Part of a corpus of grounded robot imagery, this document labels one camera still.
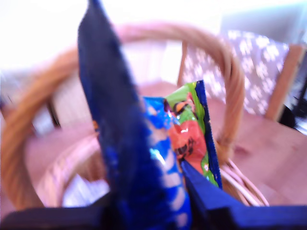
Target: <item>white floral pattern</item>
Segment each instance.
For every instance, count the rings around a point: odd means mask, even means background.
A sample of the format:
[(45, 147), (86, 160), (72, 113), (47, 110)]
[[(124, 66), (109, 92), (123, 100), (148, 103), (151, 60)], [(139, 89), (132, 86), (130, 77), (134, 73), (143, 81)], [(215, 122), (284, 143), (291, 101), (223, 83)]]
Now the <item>white floral pattern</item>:
[[(283, 69), (289, 51), (281, 44), (265, 36), (240, 31), (228, 31), (223, 43), (230, 43), (231, 52), (241, 60), (245, 73), (244, 108), (251, 114), (265, 114), (268, 101)], [(208, 98), (225, 102), (225, 85), (221, 71), (214, 60), (204, 51), (188, 46), (183, 74), (184, 82), (204, 80)]]

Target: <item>wooden table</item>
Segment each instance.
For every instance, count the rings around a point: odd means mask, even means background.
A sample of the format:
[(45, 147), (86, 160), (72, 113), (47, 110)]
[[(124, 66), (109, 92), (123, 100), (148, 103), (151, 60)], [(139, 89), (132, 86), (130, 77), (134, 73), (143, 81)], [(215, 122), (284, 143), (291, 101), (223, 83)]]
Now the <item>wooden table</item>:
[[(167, 95), (176, 86), (143, 87), (146, 96)], [(213, 136), (221, 128), (224, 104), (208, 100)], [(72, 143), (87, 136), (92, 124), (57, 130), (32, 138), (26, 151), (26, 163), (33, 183), (37, 184), (46, 167)], [(244, 113), (236, 141), (235, 164), (263, 192), (271, 205), (307, 205), (307, 137), (260, 116)], [(1, 191), (1, 218), (13, 211)]]
[[(213, 136), (224, 117), (224, 104), (208, 100)], [(307, 136), (244, 113), (233, 158), (271, 205), (307, 205)]]

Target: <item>wicker strand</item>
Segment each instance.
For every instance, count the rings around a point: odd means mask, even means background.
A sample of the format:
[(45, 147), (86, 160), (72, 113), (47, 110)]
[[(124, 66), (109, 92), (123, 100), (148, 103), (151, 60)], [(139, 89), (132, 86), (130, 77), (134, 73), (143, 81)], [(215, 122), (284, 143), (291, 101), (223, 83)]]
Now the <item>wicker strand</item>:
[[(220, 163), (226, 162), (243, 111), (244, 75), (238, 60), (215, 36), (190, 26), (147, 23), (115, 26), (114, 29), (122, 43), (145, 39), (186, 41), (204, 49), (218, 63), (225, 80), (226, 116), (216, 148)], [(27, 131), (40, 107), (77, 68), (78, 52), (75, 47), (59, 56), (39, 74), (17, 109), (7, 119), (1, 145), (1, 179), (4, 191), (18, 210), (43, 206), (31, 184), (21, 151)]]
[(227, 174), (223, 169), (221, 169), (221, 175), (224, 177), (232, 186), (234, 186), (253, 206), (259, 206), (259, 203), (254, 199), (254, 197), (244, 189), (238, 182), (236, 182), (229, 174)]
[(233, 170), (236, 172), (237, 175), (241, 177), (241, 179), (244, 181), (244, 183), (247, 185), (247, 187), (250, 190), (254, 191), (254, 194), (260, 199), (265, 206), (269, 206), (269, 202), (264, 197), (264, 195), (261, 193), (261, 191), (238, 169), (238, 167), (233, 163), (232, 160), (228, 160), (227, 163), (230, 167), (233, 168)]
[(97, 134), (93, 133), (69, 146), (59, 155), (54, 164), (46, 170), (36, 188), (45, 206), (59, 207), (62, 204), (62, 197), (67, 184), (77, 170), (80, 171), (80, 169), (84, 170), (87, 167), (94, 166), (93, 164), (88, 165), (88, 163), (96, 152), (100, 153), (100, 146)]

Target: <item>blue snack bag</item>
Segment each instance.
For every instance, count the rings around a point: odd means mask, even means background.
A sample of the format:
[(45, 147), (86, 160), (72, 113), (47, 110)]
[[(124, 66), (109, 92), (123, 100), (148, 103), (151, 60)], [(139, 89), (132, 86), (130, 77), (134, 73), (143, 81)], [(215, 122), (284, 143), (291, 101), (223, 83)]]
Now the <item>blue snack bag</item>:
[(78, 33), (80, 78), (127, 229), (189, 229), (189, 197), (163, 120), (139, 98), (97, 0), (89, 1)]

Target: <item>dark blue object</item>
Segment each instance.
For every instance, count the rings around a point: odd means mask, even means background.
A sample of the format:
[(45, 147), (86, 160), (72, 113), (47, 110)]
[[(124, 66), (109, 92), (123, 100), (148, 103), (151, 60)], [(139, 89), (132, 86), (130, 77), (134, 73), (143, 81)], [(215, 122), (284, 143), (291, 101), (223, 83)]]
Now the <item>dark blue object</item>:
[(243, 206), (242, 203), (210, 183), (187, 161), (182, 161), (181, 168), (190, 198), (195, 200), (200, 213), (205, 213), (208, 209)]
[(207, 98), (206, 98), (206, 91), (205, 91), (205, 85), (203, 80), (200, 80), (196, 82), (195, 91), (197, 94), (197, 97), (205, 111), (205, 116), (203, 118), (204, 124), (205, 124), (205, 141), (207, 145), (207, 151), (209, 155), (209, 169), (214, 175), (215, 181), (219, 185), (220, 188), (222, 188), (222, 178), (220, 174), (220, 167), (216, 155), (216, 149), (214, 146), (214, 140), (212, 136), (211, 131), (211, 125), (210, 125), (210, 116), (209, 116), (209, 110), (207, 105)]
[(81, 82), (99, 126), (99, 143), (121, 219), (128, 229), (175, 229), (161, 172), (147, 145), (149, 129), (118, 39), (98, 1), (89, 1), (78, 48)]

